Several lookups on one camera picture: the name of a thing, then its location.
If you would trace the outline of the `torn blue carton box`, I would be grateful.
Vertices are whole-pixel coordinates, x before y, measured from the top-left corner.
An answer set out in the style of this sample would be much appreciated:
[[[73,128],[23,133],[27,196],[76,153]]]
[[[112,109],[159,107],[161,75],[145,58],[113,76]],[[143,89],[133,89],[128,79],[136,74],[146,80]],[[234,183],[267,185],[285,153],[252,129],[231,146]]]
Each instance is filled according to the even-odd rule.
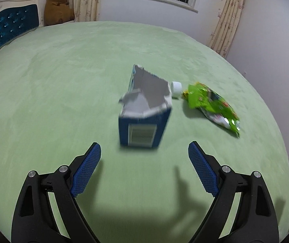
[[[120,145],[156,149],[172,111],[169,83],[134,65],[127,92],[120,98]]]

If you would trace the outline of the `green bed sheet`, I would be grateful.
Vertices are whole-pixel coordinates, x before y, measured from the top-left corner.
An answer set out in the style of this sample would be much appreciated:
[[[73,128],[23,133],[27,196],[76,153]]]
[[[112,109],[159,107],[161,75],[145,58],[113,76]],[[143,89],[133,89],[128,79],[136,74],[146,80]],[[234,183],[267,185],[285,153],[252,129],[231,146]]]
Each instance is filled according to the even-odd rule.
[[[238,173],[259,171],[280,238],[289,162],[253,86],[182,32],[121,22],[38,28],[0,49],[0,231],[9,237],[27,174],[101,146],[77,203],[101,242],[188,242],[213,196],[189,158],[196,141]]]

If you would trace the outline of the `green snack bag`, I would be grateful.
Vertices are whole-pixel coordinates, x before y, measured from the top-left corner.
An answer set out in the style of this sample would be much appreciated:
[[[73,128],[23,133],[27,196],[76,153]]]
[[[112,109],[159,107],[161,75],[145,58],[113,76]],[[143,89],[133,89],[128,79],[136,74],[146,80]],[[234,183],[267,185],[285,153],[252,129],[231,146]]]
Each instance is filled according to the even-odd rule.
[[[211,122],[240,135],[240,120],[231,105],[220,95],[203,83],[189,84],[182,92],[190,109],[200,110]]]

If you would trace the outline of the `white bottle cap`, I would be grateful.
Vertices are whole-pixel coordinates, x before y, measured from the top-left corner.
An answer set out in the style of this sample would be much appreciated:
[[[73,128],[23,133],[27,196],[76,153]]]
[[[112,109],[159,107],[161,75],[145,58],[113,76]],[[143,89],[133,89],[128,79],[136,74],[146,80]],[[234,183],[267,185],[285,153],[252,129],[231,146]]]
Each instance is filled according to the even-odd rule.
[[[178,99],[182,95],[182,84],[181,82],[172,81],[171,82],[171,93],[172,97]]]

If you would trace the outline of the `right floral curtain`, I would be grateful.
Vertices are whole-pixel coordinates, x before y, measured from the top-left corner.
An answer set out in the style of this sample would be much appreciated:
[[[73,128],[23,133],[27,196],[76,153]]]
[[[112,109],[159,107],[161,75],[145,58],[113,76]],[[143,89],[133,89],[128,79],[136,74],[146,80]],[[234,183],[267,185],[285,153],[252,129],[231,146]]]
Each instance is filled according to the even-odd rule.
[[[245,0],[221,0],[218,23],[210,35],[208,47],[226,58],[235,37]]]

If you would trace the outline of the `cream blue tufted headboard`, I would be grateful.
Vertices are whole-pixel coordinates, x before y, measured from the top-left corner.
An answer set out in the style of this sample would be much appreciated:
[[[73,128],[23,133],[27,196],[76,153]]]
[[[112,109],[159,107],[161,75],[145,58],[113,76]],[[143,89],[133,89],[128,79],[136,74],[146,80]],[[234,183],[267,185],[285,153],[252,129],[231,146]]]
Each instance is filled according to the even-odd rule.
[[[41,25],[39,0],[0,0],[0,48]]]

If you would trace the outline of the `brown teddy bear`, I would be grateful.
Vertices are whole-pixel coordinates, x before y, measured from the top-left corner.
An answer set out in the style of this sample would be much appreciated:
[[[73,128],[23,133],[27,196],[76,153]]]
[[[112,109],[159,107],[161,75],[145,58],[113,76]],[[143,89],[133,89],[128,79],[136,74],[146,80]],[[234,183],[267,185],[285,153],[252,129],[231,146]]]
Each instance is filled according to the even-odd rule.
[[[69,7],[69,0],[46,0],[44,7],[44,25],[57,25],[75,19],[74,10]]]

